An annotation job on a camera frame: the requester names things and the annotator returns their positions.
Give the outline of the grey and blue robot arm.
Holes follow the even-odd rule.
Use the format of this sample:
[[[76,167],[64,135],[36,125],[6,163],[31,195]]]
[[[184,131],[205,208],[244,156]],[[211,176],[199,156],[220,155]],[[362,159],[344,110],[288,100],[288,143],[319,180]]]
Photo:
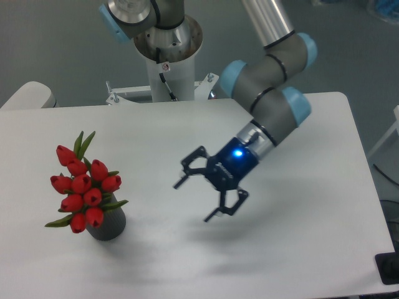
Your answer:
[[[243,5],[266,54],[254,65],[231,62],[218,84],[252,120],[214,156],[199,147],[181,162],[183,178],[204,176],[220,193],[215,213],[230,216],[248,198],[247,191],[239,188],[240,181],[310,115],[306,97],[283,84],[317,57],[315,42],[294,30],[280,1],[244,1]],[[185,13],[183,1],[107,1],[99,12],[116,40],[133,41],[146,59],[154,102],[199,97],[193,59],[203,35],[199,24]]]

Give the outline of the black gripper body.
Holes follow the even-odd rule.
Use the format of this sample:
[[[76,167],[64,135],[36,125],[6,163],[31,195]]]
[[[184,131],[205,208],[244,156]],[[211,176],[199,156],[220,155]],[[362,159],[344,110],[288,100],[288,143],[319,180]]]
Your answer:
[[[218,191],[238,188],[239,182],[259,164],[238,138],[232,138],[206,164],[206,179]]]

